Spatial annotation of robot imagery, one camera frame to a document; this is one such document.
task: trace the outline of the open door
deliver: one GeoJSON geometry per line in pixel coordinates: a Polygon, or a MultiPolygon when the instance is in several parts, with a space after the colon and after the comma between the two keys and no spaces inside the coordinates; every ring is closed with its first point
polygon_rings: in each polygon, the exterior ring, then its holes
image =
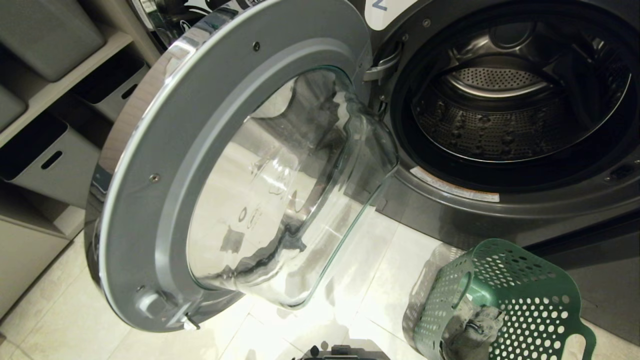
{"type": "Polygon", "coordinates": [[[346,0],[220,8],[176,41],[94,173],[87,259],[146,331],[198,327],[244,293],[303,306],[397,165],[360,102],[367,26],[346,0]]]}

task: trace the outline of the white tile floor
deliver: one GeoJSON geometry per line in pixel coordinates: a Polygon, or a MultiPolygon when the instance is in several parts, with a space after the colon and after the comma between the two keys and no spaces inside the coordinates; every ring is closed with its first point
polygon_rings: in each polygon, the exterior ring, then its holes
{"type": "MultiPolygon", "coordinates": [[[[403,321],[409,299],[421,295],[417,279],[433,273],[426,261],[446,248],[377,213],[348,246],[348,258],[297,312],[245,297],[199,331],[152,334],[113,314],[90,279],[81,234],[0,325],[8,338],[0,360],[289,360],[323,341],[424,359],[405,340],[403,321]]],[[[595,359],[640,359],[639,347],[594,328],[595,359]]]]}

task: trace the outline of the green laundry basket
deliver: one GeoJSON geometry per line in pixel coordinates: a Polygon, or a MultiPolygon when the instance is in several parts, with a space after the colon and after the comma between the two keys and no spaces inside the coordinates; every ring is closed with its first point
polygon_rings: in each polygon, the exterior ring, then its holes
{"type": "Polygon", "coordinates": [[[580,292],[559,267],[501,239],[489,239],[438,272],[413,333],[429,360],[441,359],[443,332],[464,296],[478,306],[506,312],[489,359],[560,360],[572,334],[586,340],[582,360],[596,338],[580,320],[580,292]]]}

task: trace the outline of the door glass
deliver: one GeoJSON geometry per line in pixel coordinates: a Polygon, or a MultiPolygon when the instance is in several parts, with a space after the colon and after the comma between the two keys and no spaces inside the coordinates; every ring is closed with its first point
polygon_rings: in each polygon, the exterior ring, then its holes
{"type": "Polygon", "coordinates": [[[246,118],[211,171],[187,252],[204,288],[303,305],[397,165],[344,73],[311,70],[246,118]]]}

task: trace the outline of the washing machine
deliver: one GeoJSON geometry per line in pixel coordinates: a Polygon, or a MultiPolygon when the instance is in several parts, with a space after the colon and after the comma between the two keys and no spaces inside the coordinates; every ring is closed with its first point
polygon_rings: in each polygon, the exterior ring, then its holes
{"type": "Polygon", "coordinates": [[[168,48],[90,189],[89,268],[133,327],[304,306],[375,209],[468,249],[640,206],[635,0],[204,3],[138,3],[168,48]]]}

